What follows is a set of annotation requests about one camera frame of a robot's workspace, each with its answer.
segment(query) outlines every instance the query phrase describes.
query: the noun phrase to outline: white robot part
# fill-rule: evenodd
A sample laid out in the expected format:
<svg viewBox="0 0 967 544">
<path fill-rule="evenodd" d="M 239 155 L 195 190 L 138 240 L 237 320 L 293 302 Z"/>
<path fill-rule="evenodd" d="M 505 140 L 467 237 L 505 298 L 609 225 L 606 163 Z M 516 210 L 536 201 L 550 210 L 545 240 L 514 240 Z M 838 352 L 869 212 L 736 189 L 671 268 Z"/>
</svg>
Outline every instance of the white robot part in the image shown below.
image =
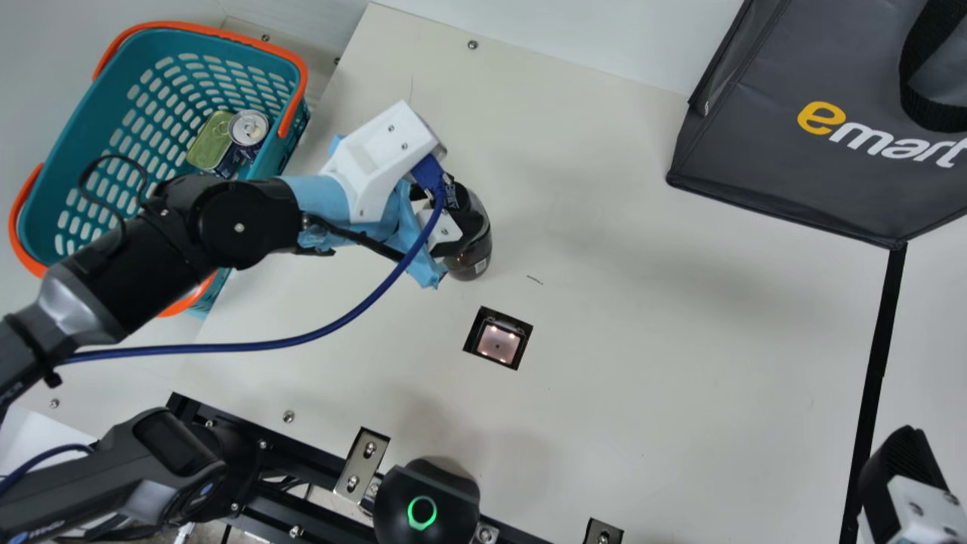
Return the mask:
<svg viewBox="0 0 967 544">
<path fill-rule="evenodd" d="M 903 476 L 890 480 L 887 489 L 899 521 L 898 531 L 887 542 L 876 542 L 864 510 L 860 513 L 860 530 L 865 544 L 967 543 L 967 513 L 957 497 Z"/>
<path fill-rule="evenodd" d="M 346 192 L 350 223 L 375 223 L 398 182 L 443 146 L 410 106 L 397 102 L 342 140 L 321 170 Z"/>
<path fill-rule="evenodd" d="M 420 228 L 426 227 L 429 223 L 430 216 L 433 215 L 432 209 L 420 210 L 417 212 L 417 222 L 420 223 Z M 456 225 L 454 218 L 444 210 L 443 214 L 440 215 L 440 219 L 436 222 L 436 227 L 429 234 L 429 238 L 426 239 L 426 247 L 432 250 L 437 244 L 443 244 L 446 242 L 455 242 L 463 236 L 463 231 L 460 227 Z"/>
</svg>

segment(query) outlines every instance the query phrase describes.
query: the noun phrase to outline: black pole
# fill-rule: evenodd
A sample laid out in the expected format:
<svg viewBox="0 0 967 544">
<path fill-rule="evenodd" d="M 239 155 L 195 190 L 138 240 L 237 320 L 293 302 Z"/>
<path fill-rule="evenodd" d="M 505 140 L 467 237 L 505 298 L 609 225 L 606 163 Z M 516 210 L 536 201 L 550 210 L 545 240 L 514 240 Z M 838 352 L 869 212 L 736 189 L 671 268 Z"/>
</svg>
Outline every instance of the black pole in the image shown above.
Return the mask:
<svg viewBox="0 0 967 544">
<path fill-rule="evenodd" d="M 863 386 L 863 400 L 860 402 L 860 419 L 856 425 L 856 441 L 853 443 L 853 464 L 849 469 L 849 483 L 846 488 L 846 507 L 843 510 L 842 529 L 839 531 L 839 544 L 856 544 L 860 515 L 860 496 L 858 493 L 860 471 L 869 460 L 873 448 L 873 429 L 876 426 L 876 410 L 880 405 L 880 391 L 883 389 L 883 376 L 887 372 L 887 359 L 890 358 L 890 341 L 894 334 L 896 303 L 900 296 L 900 281 L 903 279 L 903 263 L 906 260 L 906 244 L 898 250 L 890 251 L 887 261 L 887 274 L 883 280 L 883 293 L 880 295 L 880 313 L 873 329 L 873 343 L 869 348 L 869 362 L 866 364 L 866 381 Z"/>
</svg>

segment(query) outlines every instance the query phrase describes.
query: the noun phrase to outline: can lid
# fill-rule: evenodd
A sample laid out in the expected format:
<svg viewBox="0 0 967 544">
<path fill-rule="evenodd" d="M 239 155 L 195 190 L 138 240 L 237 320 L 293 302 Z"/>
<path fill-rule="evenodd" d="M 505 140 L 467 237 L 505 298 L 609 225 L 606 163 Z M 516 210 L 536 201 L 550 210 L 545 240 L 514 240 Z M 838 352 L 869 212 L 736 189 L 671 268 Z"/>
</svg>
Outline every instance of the can lid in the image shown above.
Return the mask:
<svg viewBox="0 0 967 544">
<path fill-rule="evenodd" d="M 269 118 L 256 109 L 243 109 L 232 117 L 228 132 L 243 147 L 257 145 L 269 134 Z"/>
<path fill-rule="evenodd" d="M 212 113 L 188 149 L 188 164 L 202 170 L 212 170 L 221 163 L 221 159 L 232 146 L 232 138 L 228 135 L 231 119 L 230 111 L 219 110 Z"/>
</svg>

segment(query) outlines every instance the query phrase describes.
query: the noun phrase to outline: blue glove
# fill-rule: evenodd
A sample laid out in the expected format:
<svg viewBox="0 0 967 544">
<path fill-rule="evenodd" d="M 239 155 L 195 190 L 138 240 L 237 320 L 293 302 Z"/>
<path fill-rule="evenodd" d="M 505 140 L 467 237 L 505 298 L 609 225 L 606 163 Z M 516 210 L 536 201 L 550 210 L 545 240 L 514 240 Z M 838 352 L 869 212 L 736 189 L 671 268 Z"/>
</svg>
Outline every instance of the blue glove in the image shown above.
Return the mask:
<svg viewBox="0 0 967 544">
<path fill-rule="evenodd" d="M 341 138 L 337 136 L 330 146 L 332 153 Z M 367 237 L 380 241 L 387 246 L 407 253 L 420 235 L 420 223 L 410 204 L 410 183 L 399 180 L 396 189 L 390 194 L 383 217 L 379 223 L 349 223 L 349 202 L 339 183 L 329 176 L 282 176 L 299 202 L 299 209 L 319 216 L 336 227 L 364 232 Z M 354 242 L 326 231 L 320 226 L 312 226 L 299 234 L 299 245 L 326 253 L 332 248 L 348 246 Z M 406 271 L 416 279 L 421 287 L 436 288 L 447 272 L 447 267 L 433 260 L 424 245 Z"/>
</svg>

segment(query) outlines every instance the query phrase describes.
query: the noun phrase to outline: tin can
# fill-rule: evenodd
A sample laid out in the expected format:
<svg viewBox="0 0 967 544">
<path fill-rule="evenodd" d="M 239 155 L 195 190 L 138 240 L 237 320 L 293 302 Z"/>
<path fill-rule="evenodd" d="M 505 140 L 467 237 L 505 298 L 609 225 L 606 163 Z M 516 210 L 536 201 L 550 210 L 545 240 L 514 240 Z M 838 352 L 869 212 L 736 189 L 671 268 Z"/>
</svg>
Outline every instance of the tin can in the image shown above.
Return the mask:
<svg viewBox="0 0 967 544">
<path fill-rule="evenodd" d="M 230 111 L 216 111 L 209 116 L 188 150 L 188 163 L 198 169 L 229 179 L 238 169 L 235 144 L 228 135 L 233 116 Z"/>
<path fill-rule="evenodd" d="M 269 135 L 269 118 L 261 111 L 243 109 L 232 117 L 228 124 L 228 135 L 243 159 L 255 161 L 265 136 Z"/>
</svg>

